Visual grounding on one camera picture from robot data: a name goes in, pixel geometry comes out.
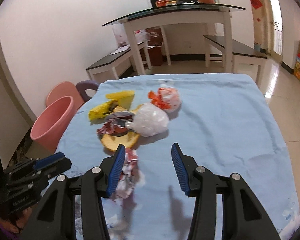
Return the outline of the person's left hand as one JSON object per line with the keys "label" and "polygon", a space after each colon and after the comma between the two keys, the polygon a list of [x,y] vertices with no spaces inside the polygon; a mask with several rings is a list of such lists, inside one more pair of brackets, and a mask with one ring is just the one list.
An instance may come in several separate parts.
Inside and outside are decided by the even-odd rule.
{"label": "person's left hand", "polygon": [[27,224],[27,221],[31,215],[32,208],[28,207],[17,214],[15,222],[11,221],[10,219],[3,219],[0,217],[0,227],[11,233],[20,233]]}

